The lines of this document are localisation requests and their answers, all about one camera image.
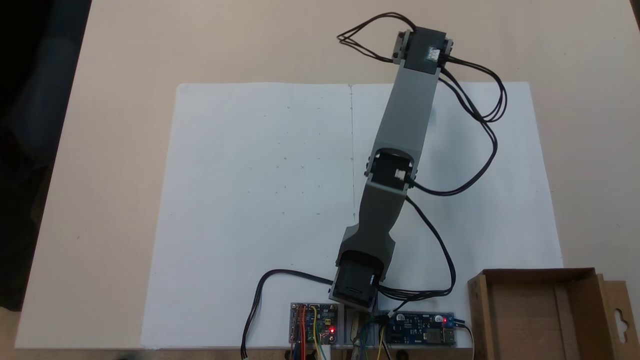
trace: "light wooden tabletop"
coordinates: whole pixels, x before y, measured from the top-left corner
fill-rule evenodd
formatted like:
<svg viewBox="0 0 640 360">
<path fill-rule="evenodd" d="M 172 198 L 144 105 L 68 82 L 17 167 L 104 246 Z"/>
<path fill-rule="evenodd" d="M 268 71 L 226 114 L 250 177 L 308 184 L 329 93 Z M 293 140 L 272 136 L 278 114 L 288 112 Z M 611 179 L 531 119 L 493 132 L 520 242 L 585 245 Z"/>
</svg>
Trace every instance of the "light wooden tabletop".
<svg viewBox="0 0 640 360">
<path fill-rule="evenodd" d="M 179 84 L 391 83 L 395 67 L 335 39 L 387 11 L 531 83 L 565 266 L 627 280 L 638 313 L 640 31 L 628 0 L 94 0 L 16 345 L 140 347 Z M 362 43 L 387 53 L 405 27 L 382 20 Z"/>
</svg>

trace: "microcontroller board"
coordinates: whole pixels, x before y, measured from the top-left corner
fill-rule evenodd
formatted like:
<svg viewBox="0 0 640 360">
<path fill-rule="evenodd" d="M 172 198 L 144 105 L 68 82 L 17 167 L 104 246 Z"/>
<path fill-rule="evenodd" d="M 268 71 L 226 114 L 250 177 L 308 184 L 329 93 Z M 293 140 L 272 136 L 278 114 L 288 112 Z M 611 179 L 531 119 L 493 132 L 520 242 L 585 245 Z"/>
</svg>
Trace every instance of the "microcontroller board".
<svg viewBox="0 0 640 360">
<path fill-rule="evenodd" d="M 333 344 L 338 338 L 338 306 L 336 304 L 301 304 L 292 303 L 289 313 L 289 342 L 300 339 L 300 320 L 304 319 L 305 339 L 314 343 L 314 317 L 316 318 L 316 335 L 320 344 Z"/>
<path fill-rule="evenodd" d="M 397 313 L 385 329 L 390 344 L 444 345 L 456 344 L 453 313 Z"/>
</svg>

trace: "yellow wire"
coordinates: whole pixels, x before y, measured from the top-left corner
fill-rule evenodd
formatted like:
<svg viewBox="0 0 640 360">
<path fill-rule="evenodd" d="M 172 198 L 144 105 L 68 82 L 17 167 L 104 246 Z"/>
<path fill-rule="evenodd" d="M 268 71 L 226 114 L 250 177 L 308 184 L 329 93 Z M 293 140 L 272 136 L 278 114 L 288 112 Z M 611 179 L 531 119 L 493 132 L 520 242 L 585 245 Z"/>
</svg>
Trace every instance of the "yellow wire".
<svg viewBox="0 0 640 360">
<path fill-rule="evenodd" d="M 382 331 L 380 332 L 380 344 L 378 345 L 378 360 L 380 360 L 380 353 L 382 352 L 382 340 L 385 338 L 385 328 L 386 326 L 383 326 Z"/>
<path fill-rule="evenodd" d="M 316 321 L 318 319 L 318 310 L 316 309 L 315 306 L 312 306 L 311 308 L 314 310 L 314 344 L 316 344 L 316 351 L 320 352 L 320 346 L 318 345 L 318 340 L 316 335 Z"/>
</svg>

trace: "black wire bundle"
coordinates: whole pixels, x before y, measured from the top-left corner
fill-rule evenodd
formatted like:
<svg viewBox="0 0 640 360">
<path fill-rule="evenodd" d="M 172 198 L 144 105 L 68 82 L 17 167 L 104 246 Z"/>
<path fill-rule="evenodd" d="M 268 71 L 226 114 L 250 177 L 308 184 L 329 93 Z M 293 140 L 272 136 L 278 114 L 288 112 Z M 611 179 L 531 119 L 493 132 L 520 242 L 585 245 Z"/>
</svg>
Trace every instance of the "black wire bundle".
<svg viewBox="0 0 640 360">
<path fill-rule="evenodd" d="M 364 56 L 368 56 L 370 58 L 376 59 L 378 61 L 382 61 L 385 63 L 392 63 L 393 60 L 390 58 L 386 58 L 384 56 L 380 56 L 376 53 L 374 53 L 373 51 L 367 49 L 366 47 L 360 45 L 360 43 L 358 43 L 356 40 L 353 40 L 352 37 L 353 35 L 357 34 L 358 32 L 360 32 L 360 30 L 364 29 L 367 25 L 369 25 L 370 23 L 378 20 L 378 19 L 382 19 L 385 17 L 390 17 L 391 19 L 398 19 L 398 20 L 402 20 L 404 21 L 407 25 L 409 25 L 409 27 L 411 27 L 411 30 L 415 31 L 415 24 L 411 22 L 411 20 L 407 19 L 404 15 L 401 15 L 399 13 L 396 12 L 388 12 L 388 13 L 381 13 L 380 15 L 376 15 L 374 17 L 372 17 L 371 19 L 363 22 L 362 24 L 356 26 L 353 29 L 349 29 L 345 32 L 343 32 L 342 34 L 338 35 L 338 41 L 340 42 L 340 44 L 342 45 L 346 45 L 352 49 L 354 49 L 355 51 L 358 51 L 360 54 L 363 54 Z"/>
<path fill-rule="evenodd" d="M 258 306 L 260 305 L 260 298 L 262 297 L 262 288 L 264 287 L 264 282 L 271 275 L 275 274 L 289 274 L 293 276 L 302 277 L 304 279 L 308 279 L 315 282 L 320 282 L 322 284 L 331 285 L 333 281 L 325 279 L 323 277 L 310 275 L 305 272 L 295 271 L 295 270 L 286 270 L 286 269 L 274 269 L 266 272 L 258 281 L 258 286 L 255 289 L 255 296 L 253 297 L 253 305 L 251 306 L 251 311 L 249 311 L 249 317 L 246 319 L 246 323 L 244 325 L 244 330 L 242 333 L 242 343 L 240 344 L 240 356 L 242 359 L 246 359 L 249 355 L 246 353 L 246 335 L 249 333 L 249 327 L 251 326 L 251 322 L 255 317 L 255 314 L 258 311 Z"/>
<path fill-rule="evenodd" d="M 458 102 L 460 102 L 460 105 L 462 105 L 462 108 L 469 115 L 471 115 L 471 117 L 475 121 L 480 123 L 485 133 L 489 136 L 489 139 L 491 140 L 491 145 L 492 145 L 491 155 L 489 156 L 489 159 L 486 161 L 484 166 L 482 166 L 480 171 L 478 171 L 478 173 L 474 177 L 472 177 L 466 183 L 462 184 L 460 187 L 453 190 L 444 191 L 444 192 L 431 190 L 426 188 L 425 186 L 420 185 L 419 183 L 416 183 L 415 180 L 411 179 L 408 176 L 404 179 L 404 181 L 409 185 L 415 186 L 416 188 L 422 190 L 423 192 L 426 192 L 431 195 L 451 196 L 451 195 L 459 194 L 465 191 L 466 189 L 470 188 L 474 183 L 476 183 L 476 181 L 478 181 L 478 179 L 480 179 L 480 177 L 487 171 L 487 169 L 491 165 L 491 162 L 493 161 L 496 153 L 498 152 L 498 139 L 495 136 L 495 133 L 493 132 L 491 127 L 489 127 L 489 124 L 492 122 L 496 122 L 502 118 L 502 116 L 504 115 L 504 112 L 507 110 L 508 96 L 507 96 L 507 90 L 504 87 L 504 84 L 502 84 L 502 80 L 500 80 L 500 77 L 498 77 L 498 75 L 495 72 L 491 71 L 490 69 L 482 65 L 478 65 L 476 63 L 472 63 L 465 60 L 460 60 L 458 58 L 454 58 L 453 56 L 448 56 L 448 55 L 441 55 L 440 60 L 442 62 L 447 61 L 450 63 L 455 63 L 458 65 L 470 67 L 471 69 L 476 69 L 478 71 L 484 72 L 485 74 L 491 76 L 495 80 L 496 84 L 498 84 L 498 88 L 500 89 L 500 96 L 498 97 L 498 101 L 495 107 L 493 108 L 493 110 L 486 115 L 482 115 L 480 114 L 480 111 L 478 111 L 478 109 L 476 108 L 473 101 L 471 101 L 471 98 L 469 98 L 469 96 L 464 91 L 464 89 L 462 89 L 462 86 L 460 86 L 460 83 L 458 82 L 458 80 L 456 80 L 456 78 L 444 67 L 440 69 L 440 73 L 446 76 L 447 78 L 449 78 L 451 82 L 448 82 L 442 78 L 438 80 L 440 80 L 440 82 L 442 82 L 449 89 L 451 89 L 451 91 L 453 91 L 455 96 L 458 98 Z"/>
<path fill-rule="evenodd" d="M 442 241 L 440 234 L 438 234 L 438 231 L 433 226 L 433 224 L 429 221 L 427 216 L 422 212 L 422 210 L 418 207 L 418 205 L 413 200 L 411 200 L 411 198 L 409 198 L 409 196 L 406 197 L 406 201 L 409 204 L 411 204 L 411 206 L 413 206 L 413 208 L 416 210 L 416 212 L 418 213 L 422 221 L 429 227 L 433 235 L 438 240 L 438 243 L 442 248 L 442 252 L 444 253 L 444 257 L 447 260 L 447 265 L 449 266 L 449 275 L 451 276 L 451 285 L 444 290 L 402 290 L 402 289 L 388 288 L 383 285 L 378 285 L 378 291 L 382 295 L 393 300 L 402 301 L 400 305 L 398 305 L 395 309 L 393 309 L 393 312 L 398 311 L 401 307 L 406 305 L 406 303 L 408 302 L 446 296 L 451 293 L 451 290 L 453 290 L 453 286 L 456 284 L 456 268 L 453 265 L 453 260 L 451 260 L 449 251 L 447 251 L 447 247 L 444 245 L 444 242 Z"/>
<path fill-rule="evenodd" d="M 420 301 L 420 300 L 430 299 L 430 298 L 433 298 L 433 297 L 446 296 L 446 295 L 450 294 L 451 290 L 453 289 L 453 286 L 456 284 L 456 269 L 455 269 L 455 267 L 453 265 L 453 261 L 451 260 L 450 255 L 449 255 L 449 251 L 447 251 L 447 247 L 444 245 L 444 242 L 442 241 L 442 238 L 440 237 L 440 234 L 438 234 L 438 231 L 436 230 L 436 228 L 429 221 L 429 219 L 427 219 L 427 216 L 422 212 L 422 210 L 420 210 L 418 205 L 413 200 L 411 200 L 411 198 L 406 197 L 405 200 L 409 204 L 411 204 L 411 206 L 413 206 L 413 208 L 416 210 L 416 212 L 418 213 L 418 215 L 420 216 L 422 221 L 429 227 L 429 229 L 431 230 L 433 235 L 438 240 L 438 243 L 440 244 L 440 247 L 442 248 L 442 252 L 444 253 L 445 258 L 447 259 L 447 264 L 449 265 L 449 273 L 451 275 L 451 285 L 446 290 L 425 290 L 425 291 L 400 290 L 400 289 L 393 289 L 393 288 L 388 288 L 386 286 L 378 285 L 378 291 L 382 295 L 384 295 L 384 296 L 386 296 L 386 297 L 388 297 L 390 299 L 402 301 L 402 304 L 397 306 L 394 309 L 394 312 L 398 311 L 407 302 Z M 262 296 L 262 288 L 264 287 L 264 282 L 270 276 L 275 275 L 275 274 L 289 274 L 289 275 L 302 277 L 304 279 L 312 280 L 312 281 L 315 281 L 315 282 L 320 282 L 321 284 L 327 284 L 327 285 L 333 284 L 333 281 L 325 279 L 323 277 L 318 277 L 318 276 L 307 274 L 305 272 L 300 272 L 300 271 L 295 271 L 295 270 L 275 269 L 275 270 L 271 270 L 271 271 L 266 272 L 260 278 L 260 281 L 258 281 L 258 286 L 255 289 L 255 295 L 253 297 L 253 304 L 251 306 L 251 311 L 249 312 L 249 316 L 246 319 L 246 323 L 244 325 L 244 330 L 243 330 L 243 333 L 242 333 L 242 343 L 240 344 L 240 356 L 241 356 L 242 360 L 244 360 L 244 359 L 246 359 L 248 357 L 248 354 L 246 353 L 246 336 L 249 333 L 249 328 L 251 327 L 251 323 L 253 322 L 253 318 L 255 318 L 255 314 L 258 311 L 258 307 L 260 305 L 260 298 Z M 375 320 L 375 322 L 380 324 L 380 325 L 385 325 L 388 322 L 389 317 L 387 315 L 375 316 L 373 320 Z"/>
</svg>

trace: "robotic arm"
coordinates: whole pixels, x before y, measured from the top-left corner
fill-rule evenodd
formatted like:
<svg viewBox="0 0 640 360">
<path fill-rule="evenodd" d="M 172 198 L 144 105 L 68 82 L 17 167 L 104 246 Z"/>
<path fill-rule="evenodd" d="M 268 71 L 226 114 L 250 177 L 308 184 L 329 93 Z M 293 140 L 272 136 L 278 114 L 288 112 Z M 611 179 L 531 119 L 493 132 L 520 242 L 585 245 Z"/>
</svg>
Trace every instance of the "robotic arm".
<svg viewBox="0 0 640 360">
<path fill-rule="evenodd" d="M 373 144 L 364 175 L 359 223 L 344 231 L 329 298 L 371 311 L 376 285 L 385 279 L 396 243 L 389 231 L 396 223 L 418 162 L 433 105 L 440 55 L 453 41 L 440 31 L 415 28 L 399 33 L 393 62 L 396 81 Z"/>
</svg>

